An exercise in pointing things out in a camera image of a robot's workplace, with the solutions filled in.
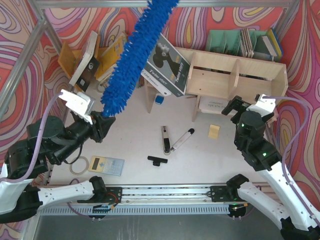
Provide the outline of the white black utility knife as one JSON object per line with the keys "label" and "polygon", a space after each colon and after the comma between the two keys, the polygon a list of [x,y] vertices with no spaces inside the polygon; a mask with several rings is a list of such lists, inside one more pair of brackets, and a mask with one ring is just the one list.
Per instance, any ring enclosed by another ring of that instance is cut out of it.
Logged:
{"label": "white black utility knife", "polygon": [[186,142],[191,135],[195,132],[194,128],[190,128],[182,137],[180,137],[171,147],[171,151],[176,151],[184,142]]}

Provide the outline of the blue microfiber duster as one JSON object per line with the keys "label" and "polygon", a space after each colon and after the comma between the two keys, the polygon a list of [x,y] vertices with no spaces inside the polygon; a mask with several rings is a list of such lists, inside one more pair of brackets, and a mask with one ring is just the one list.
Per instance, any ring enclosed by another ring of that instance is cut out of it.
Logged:
{"label": "blue microfiber duster", "polygon": [[120,59],[108,81],[100,102],[101,115],[113,117],[121,113],[132,96],[147,60],[163,31],[177,0],[148,0],[147,8],[128,37]]}

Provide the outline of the white black stapler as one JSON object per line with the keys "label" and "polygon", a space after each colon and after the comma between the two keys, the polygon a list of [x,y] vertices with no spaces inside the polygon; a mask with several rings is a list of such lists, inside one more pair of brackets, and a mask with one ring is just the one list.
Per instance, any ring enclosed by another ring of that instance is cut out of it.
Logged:
{"label": "white black stapler", "polygon": [[169,155],[171,153],[171,145],[167,126],[161,126],[163,153]]}

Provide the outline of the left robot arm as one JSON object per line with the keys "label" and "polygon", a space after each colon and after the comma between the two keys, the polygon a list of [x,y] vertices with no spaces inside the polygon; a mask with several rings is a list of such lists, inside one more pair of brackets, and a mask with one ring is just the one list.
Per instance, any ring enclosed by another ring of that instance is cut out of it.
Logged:
{"label": "left robot arm", "polygon": [[27,138],[14,143],[5,155],[0,174],[0,222],[2,224],[27,220],[48,206],[60,203],[111,203],[103,179],[93,176],[75,185],[55,188],[32,186],[49,165],[67,163],[76,150],[81,151],[85,141],[101,143],[115,117],[104,117],[92,111],[92,123],[74,116],[74,123],[66,127],[54,115],[43,117],[44,132],[40,133],[41,120],[27,126]]}

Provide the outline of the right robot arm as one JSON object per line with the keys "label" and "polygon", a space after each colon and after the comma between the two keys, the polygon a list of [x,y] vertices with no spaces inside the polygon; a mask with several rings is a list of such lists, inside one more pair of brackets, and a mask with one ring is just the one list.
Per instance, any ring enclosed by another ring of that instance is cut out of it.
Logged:
{"label": "right robot arm", "polygon": [[261,175],[279,198],[275,201],[248,178],[238,174],[227,181],[227,196],[242,199],[268,217],[280,230],[285,240],[318,240],[320,238],[320,212],[304,195],[285,164],[286,153],[280,154],[265,137],[267,121],[275,115],[277,97],[256,96],[250,104],[240,96],[231,99],[222,110],[231,111],[235,124],[234,144],[244,160]]}

